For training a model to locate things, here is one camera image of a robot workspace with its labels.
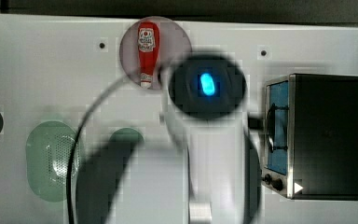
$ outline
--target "round plate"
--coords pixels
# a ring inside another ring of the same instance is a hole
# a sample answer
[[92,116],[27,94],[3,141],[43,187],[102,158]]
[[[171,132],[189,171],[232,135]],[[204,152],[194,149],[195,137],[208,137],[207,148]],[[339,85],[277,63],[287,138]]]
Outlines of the round plate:
[[124,72],[140,86],[140,64],[138,57],[138,27],[143,21],[152,21],[159,28],[159,53],[149,90],[161,90],[158,81],[158,70],[161,65],[168,64],[178,56],[191,52],[190,39],[179,24],[163,17],[147,17],[131,26],[120,43],[120,61]]

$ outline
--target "ketchup bottle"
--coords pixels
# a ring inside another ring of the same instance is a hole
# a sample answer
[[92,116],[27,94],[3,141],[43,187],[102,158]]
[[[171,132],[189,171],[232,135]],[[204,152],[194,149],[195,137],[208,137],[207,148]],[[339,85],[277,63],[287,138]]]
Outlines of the ketchup bottle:
[[152,86],[153,72],[159,50],[159,29],[151,21],[144,21],[138,27],[138,54],[141,65],[141,86]]

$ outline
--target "bottle label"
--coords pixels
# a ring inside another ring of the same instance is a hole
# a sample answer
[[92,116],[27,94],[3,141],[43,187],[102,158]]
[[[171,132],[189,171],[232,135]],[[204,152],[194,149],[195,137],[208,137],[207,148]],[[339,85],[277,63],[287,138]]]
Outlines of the bottle label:
[[142,52],[151,52],[156,46],[152,28],[141,28],[138,34],[138,49]]
[[141,74],[141,82],[152,82],[152,76],[142,73]]

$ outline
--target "black cable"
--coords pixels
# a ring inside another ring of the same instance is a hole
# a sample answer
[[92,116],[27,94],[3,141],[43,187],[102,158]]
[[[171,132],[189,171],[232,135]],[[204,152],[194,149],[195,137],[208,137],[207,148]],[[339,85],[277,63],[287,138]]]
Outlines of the black cable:
[[98,99],[92,104],[92,106],[89,108],[89,110],[84,115],[79,128],[76,132],[75,137],[75,143],[72,145],[71,153],[69,155],[69,161],[68,161],[68,168],[66,172],[66,201],[67,201],[67,207],[68,207],[68,218],[69,218],[69,224],[75,224],[75,217],[74,217],[74,208],[72,206],[72,185],[71,185],[71,179],[72,179],[72,164],[74,163],[74,157],[75,157],[75,151],[77,147],[77,143],[79,141],[81,131],[83,130],[84,126],[86,125],[87,121],[89,120],[91,114],[94,112],[94,110],[118,87],[120,87],[122,84],[124,84],[124,80],[127,77],[121,77],[119,80],[115,81],[113,84],[111,84],[99,97]]

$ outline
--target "blue light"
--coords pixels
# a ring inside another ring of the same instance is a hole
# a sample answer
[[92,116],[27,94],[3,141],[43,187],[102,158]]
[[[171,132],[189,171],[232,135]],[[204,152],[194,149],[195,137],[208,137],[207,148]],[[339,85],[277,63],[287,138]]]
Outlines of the blue light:
[[202,91],[205,93],[205,95],[214,95],[214,84],[211,74],[204,73],[201,75],[201,86]]

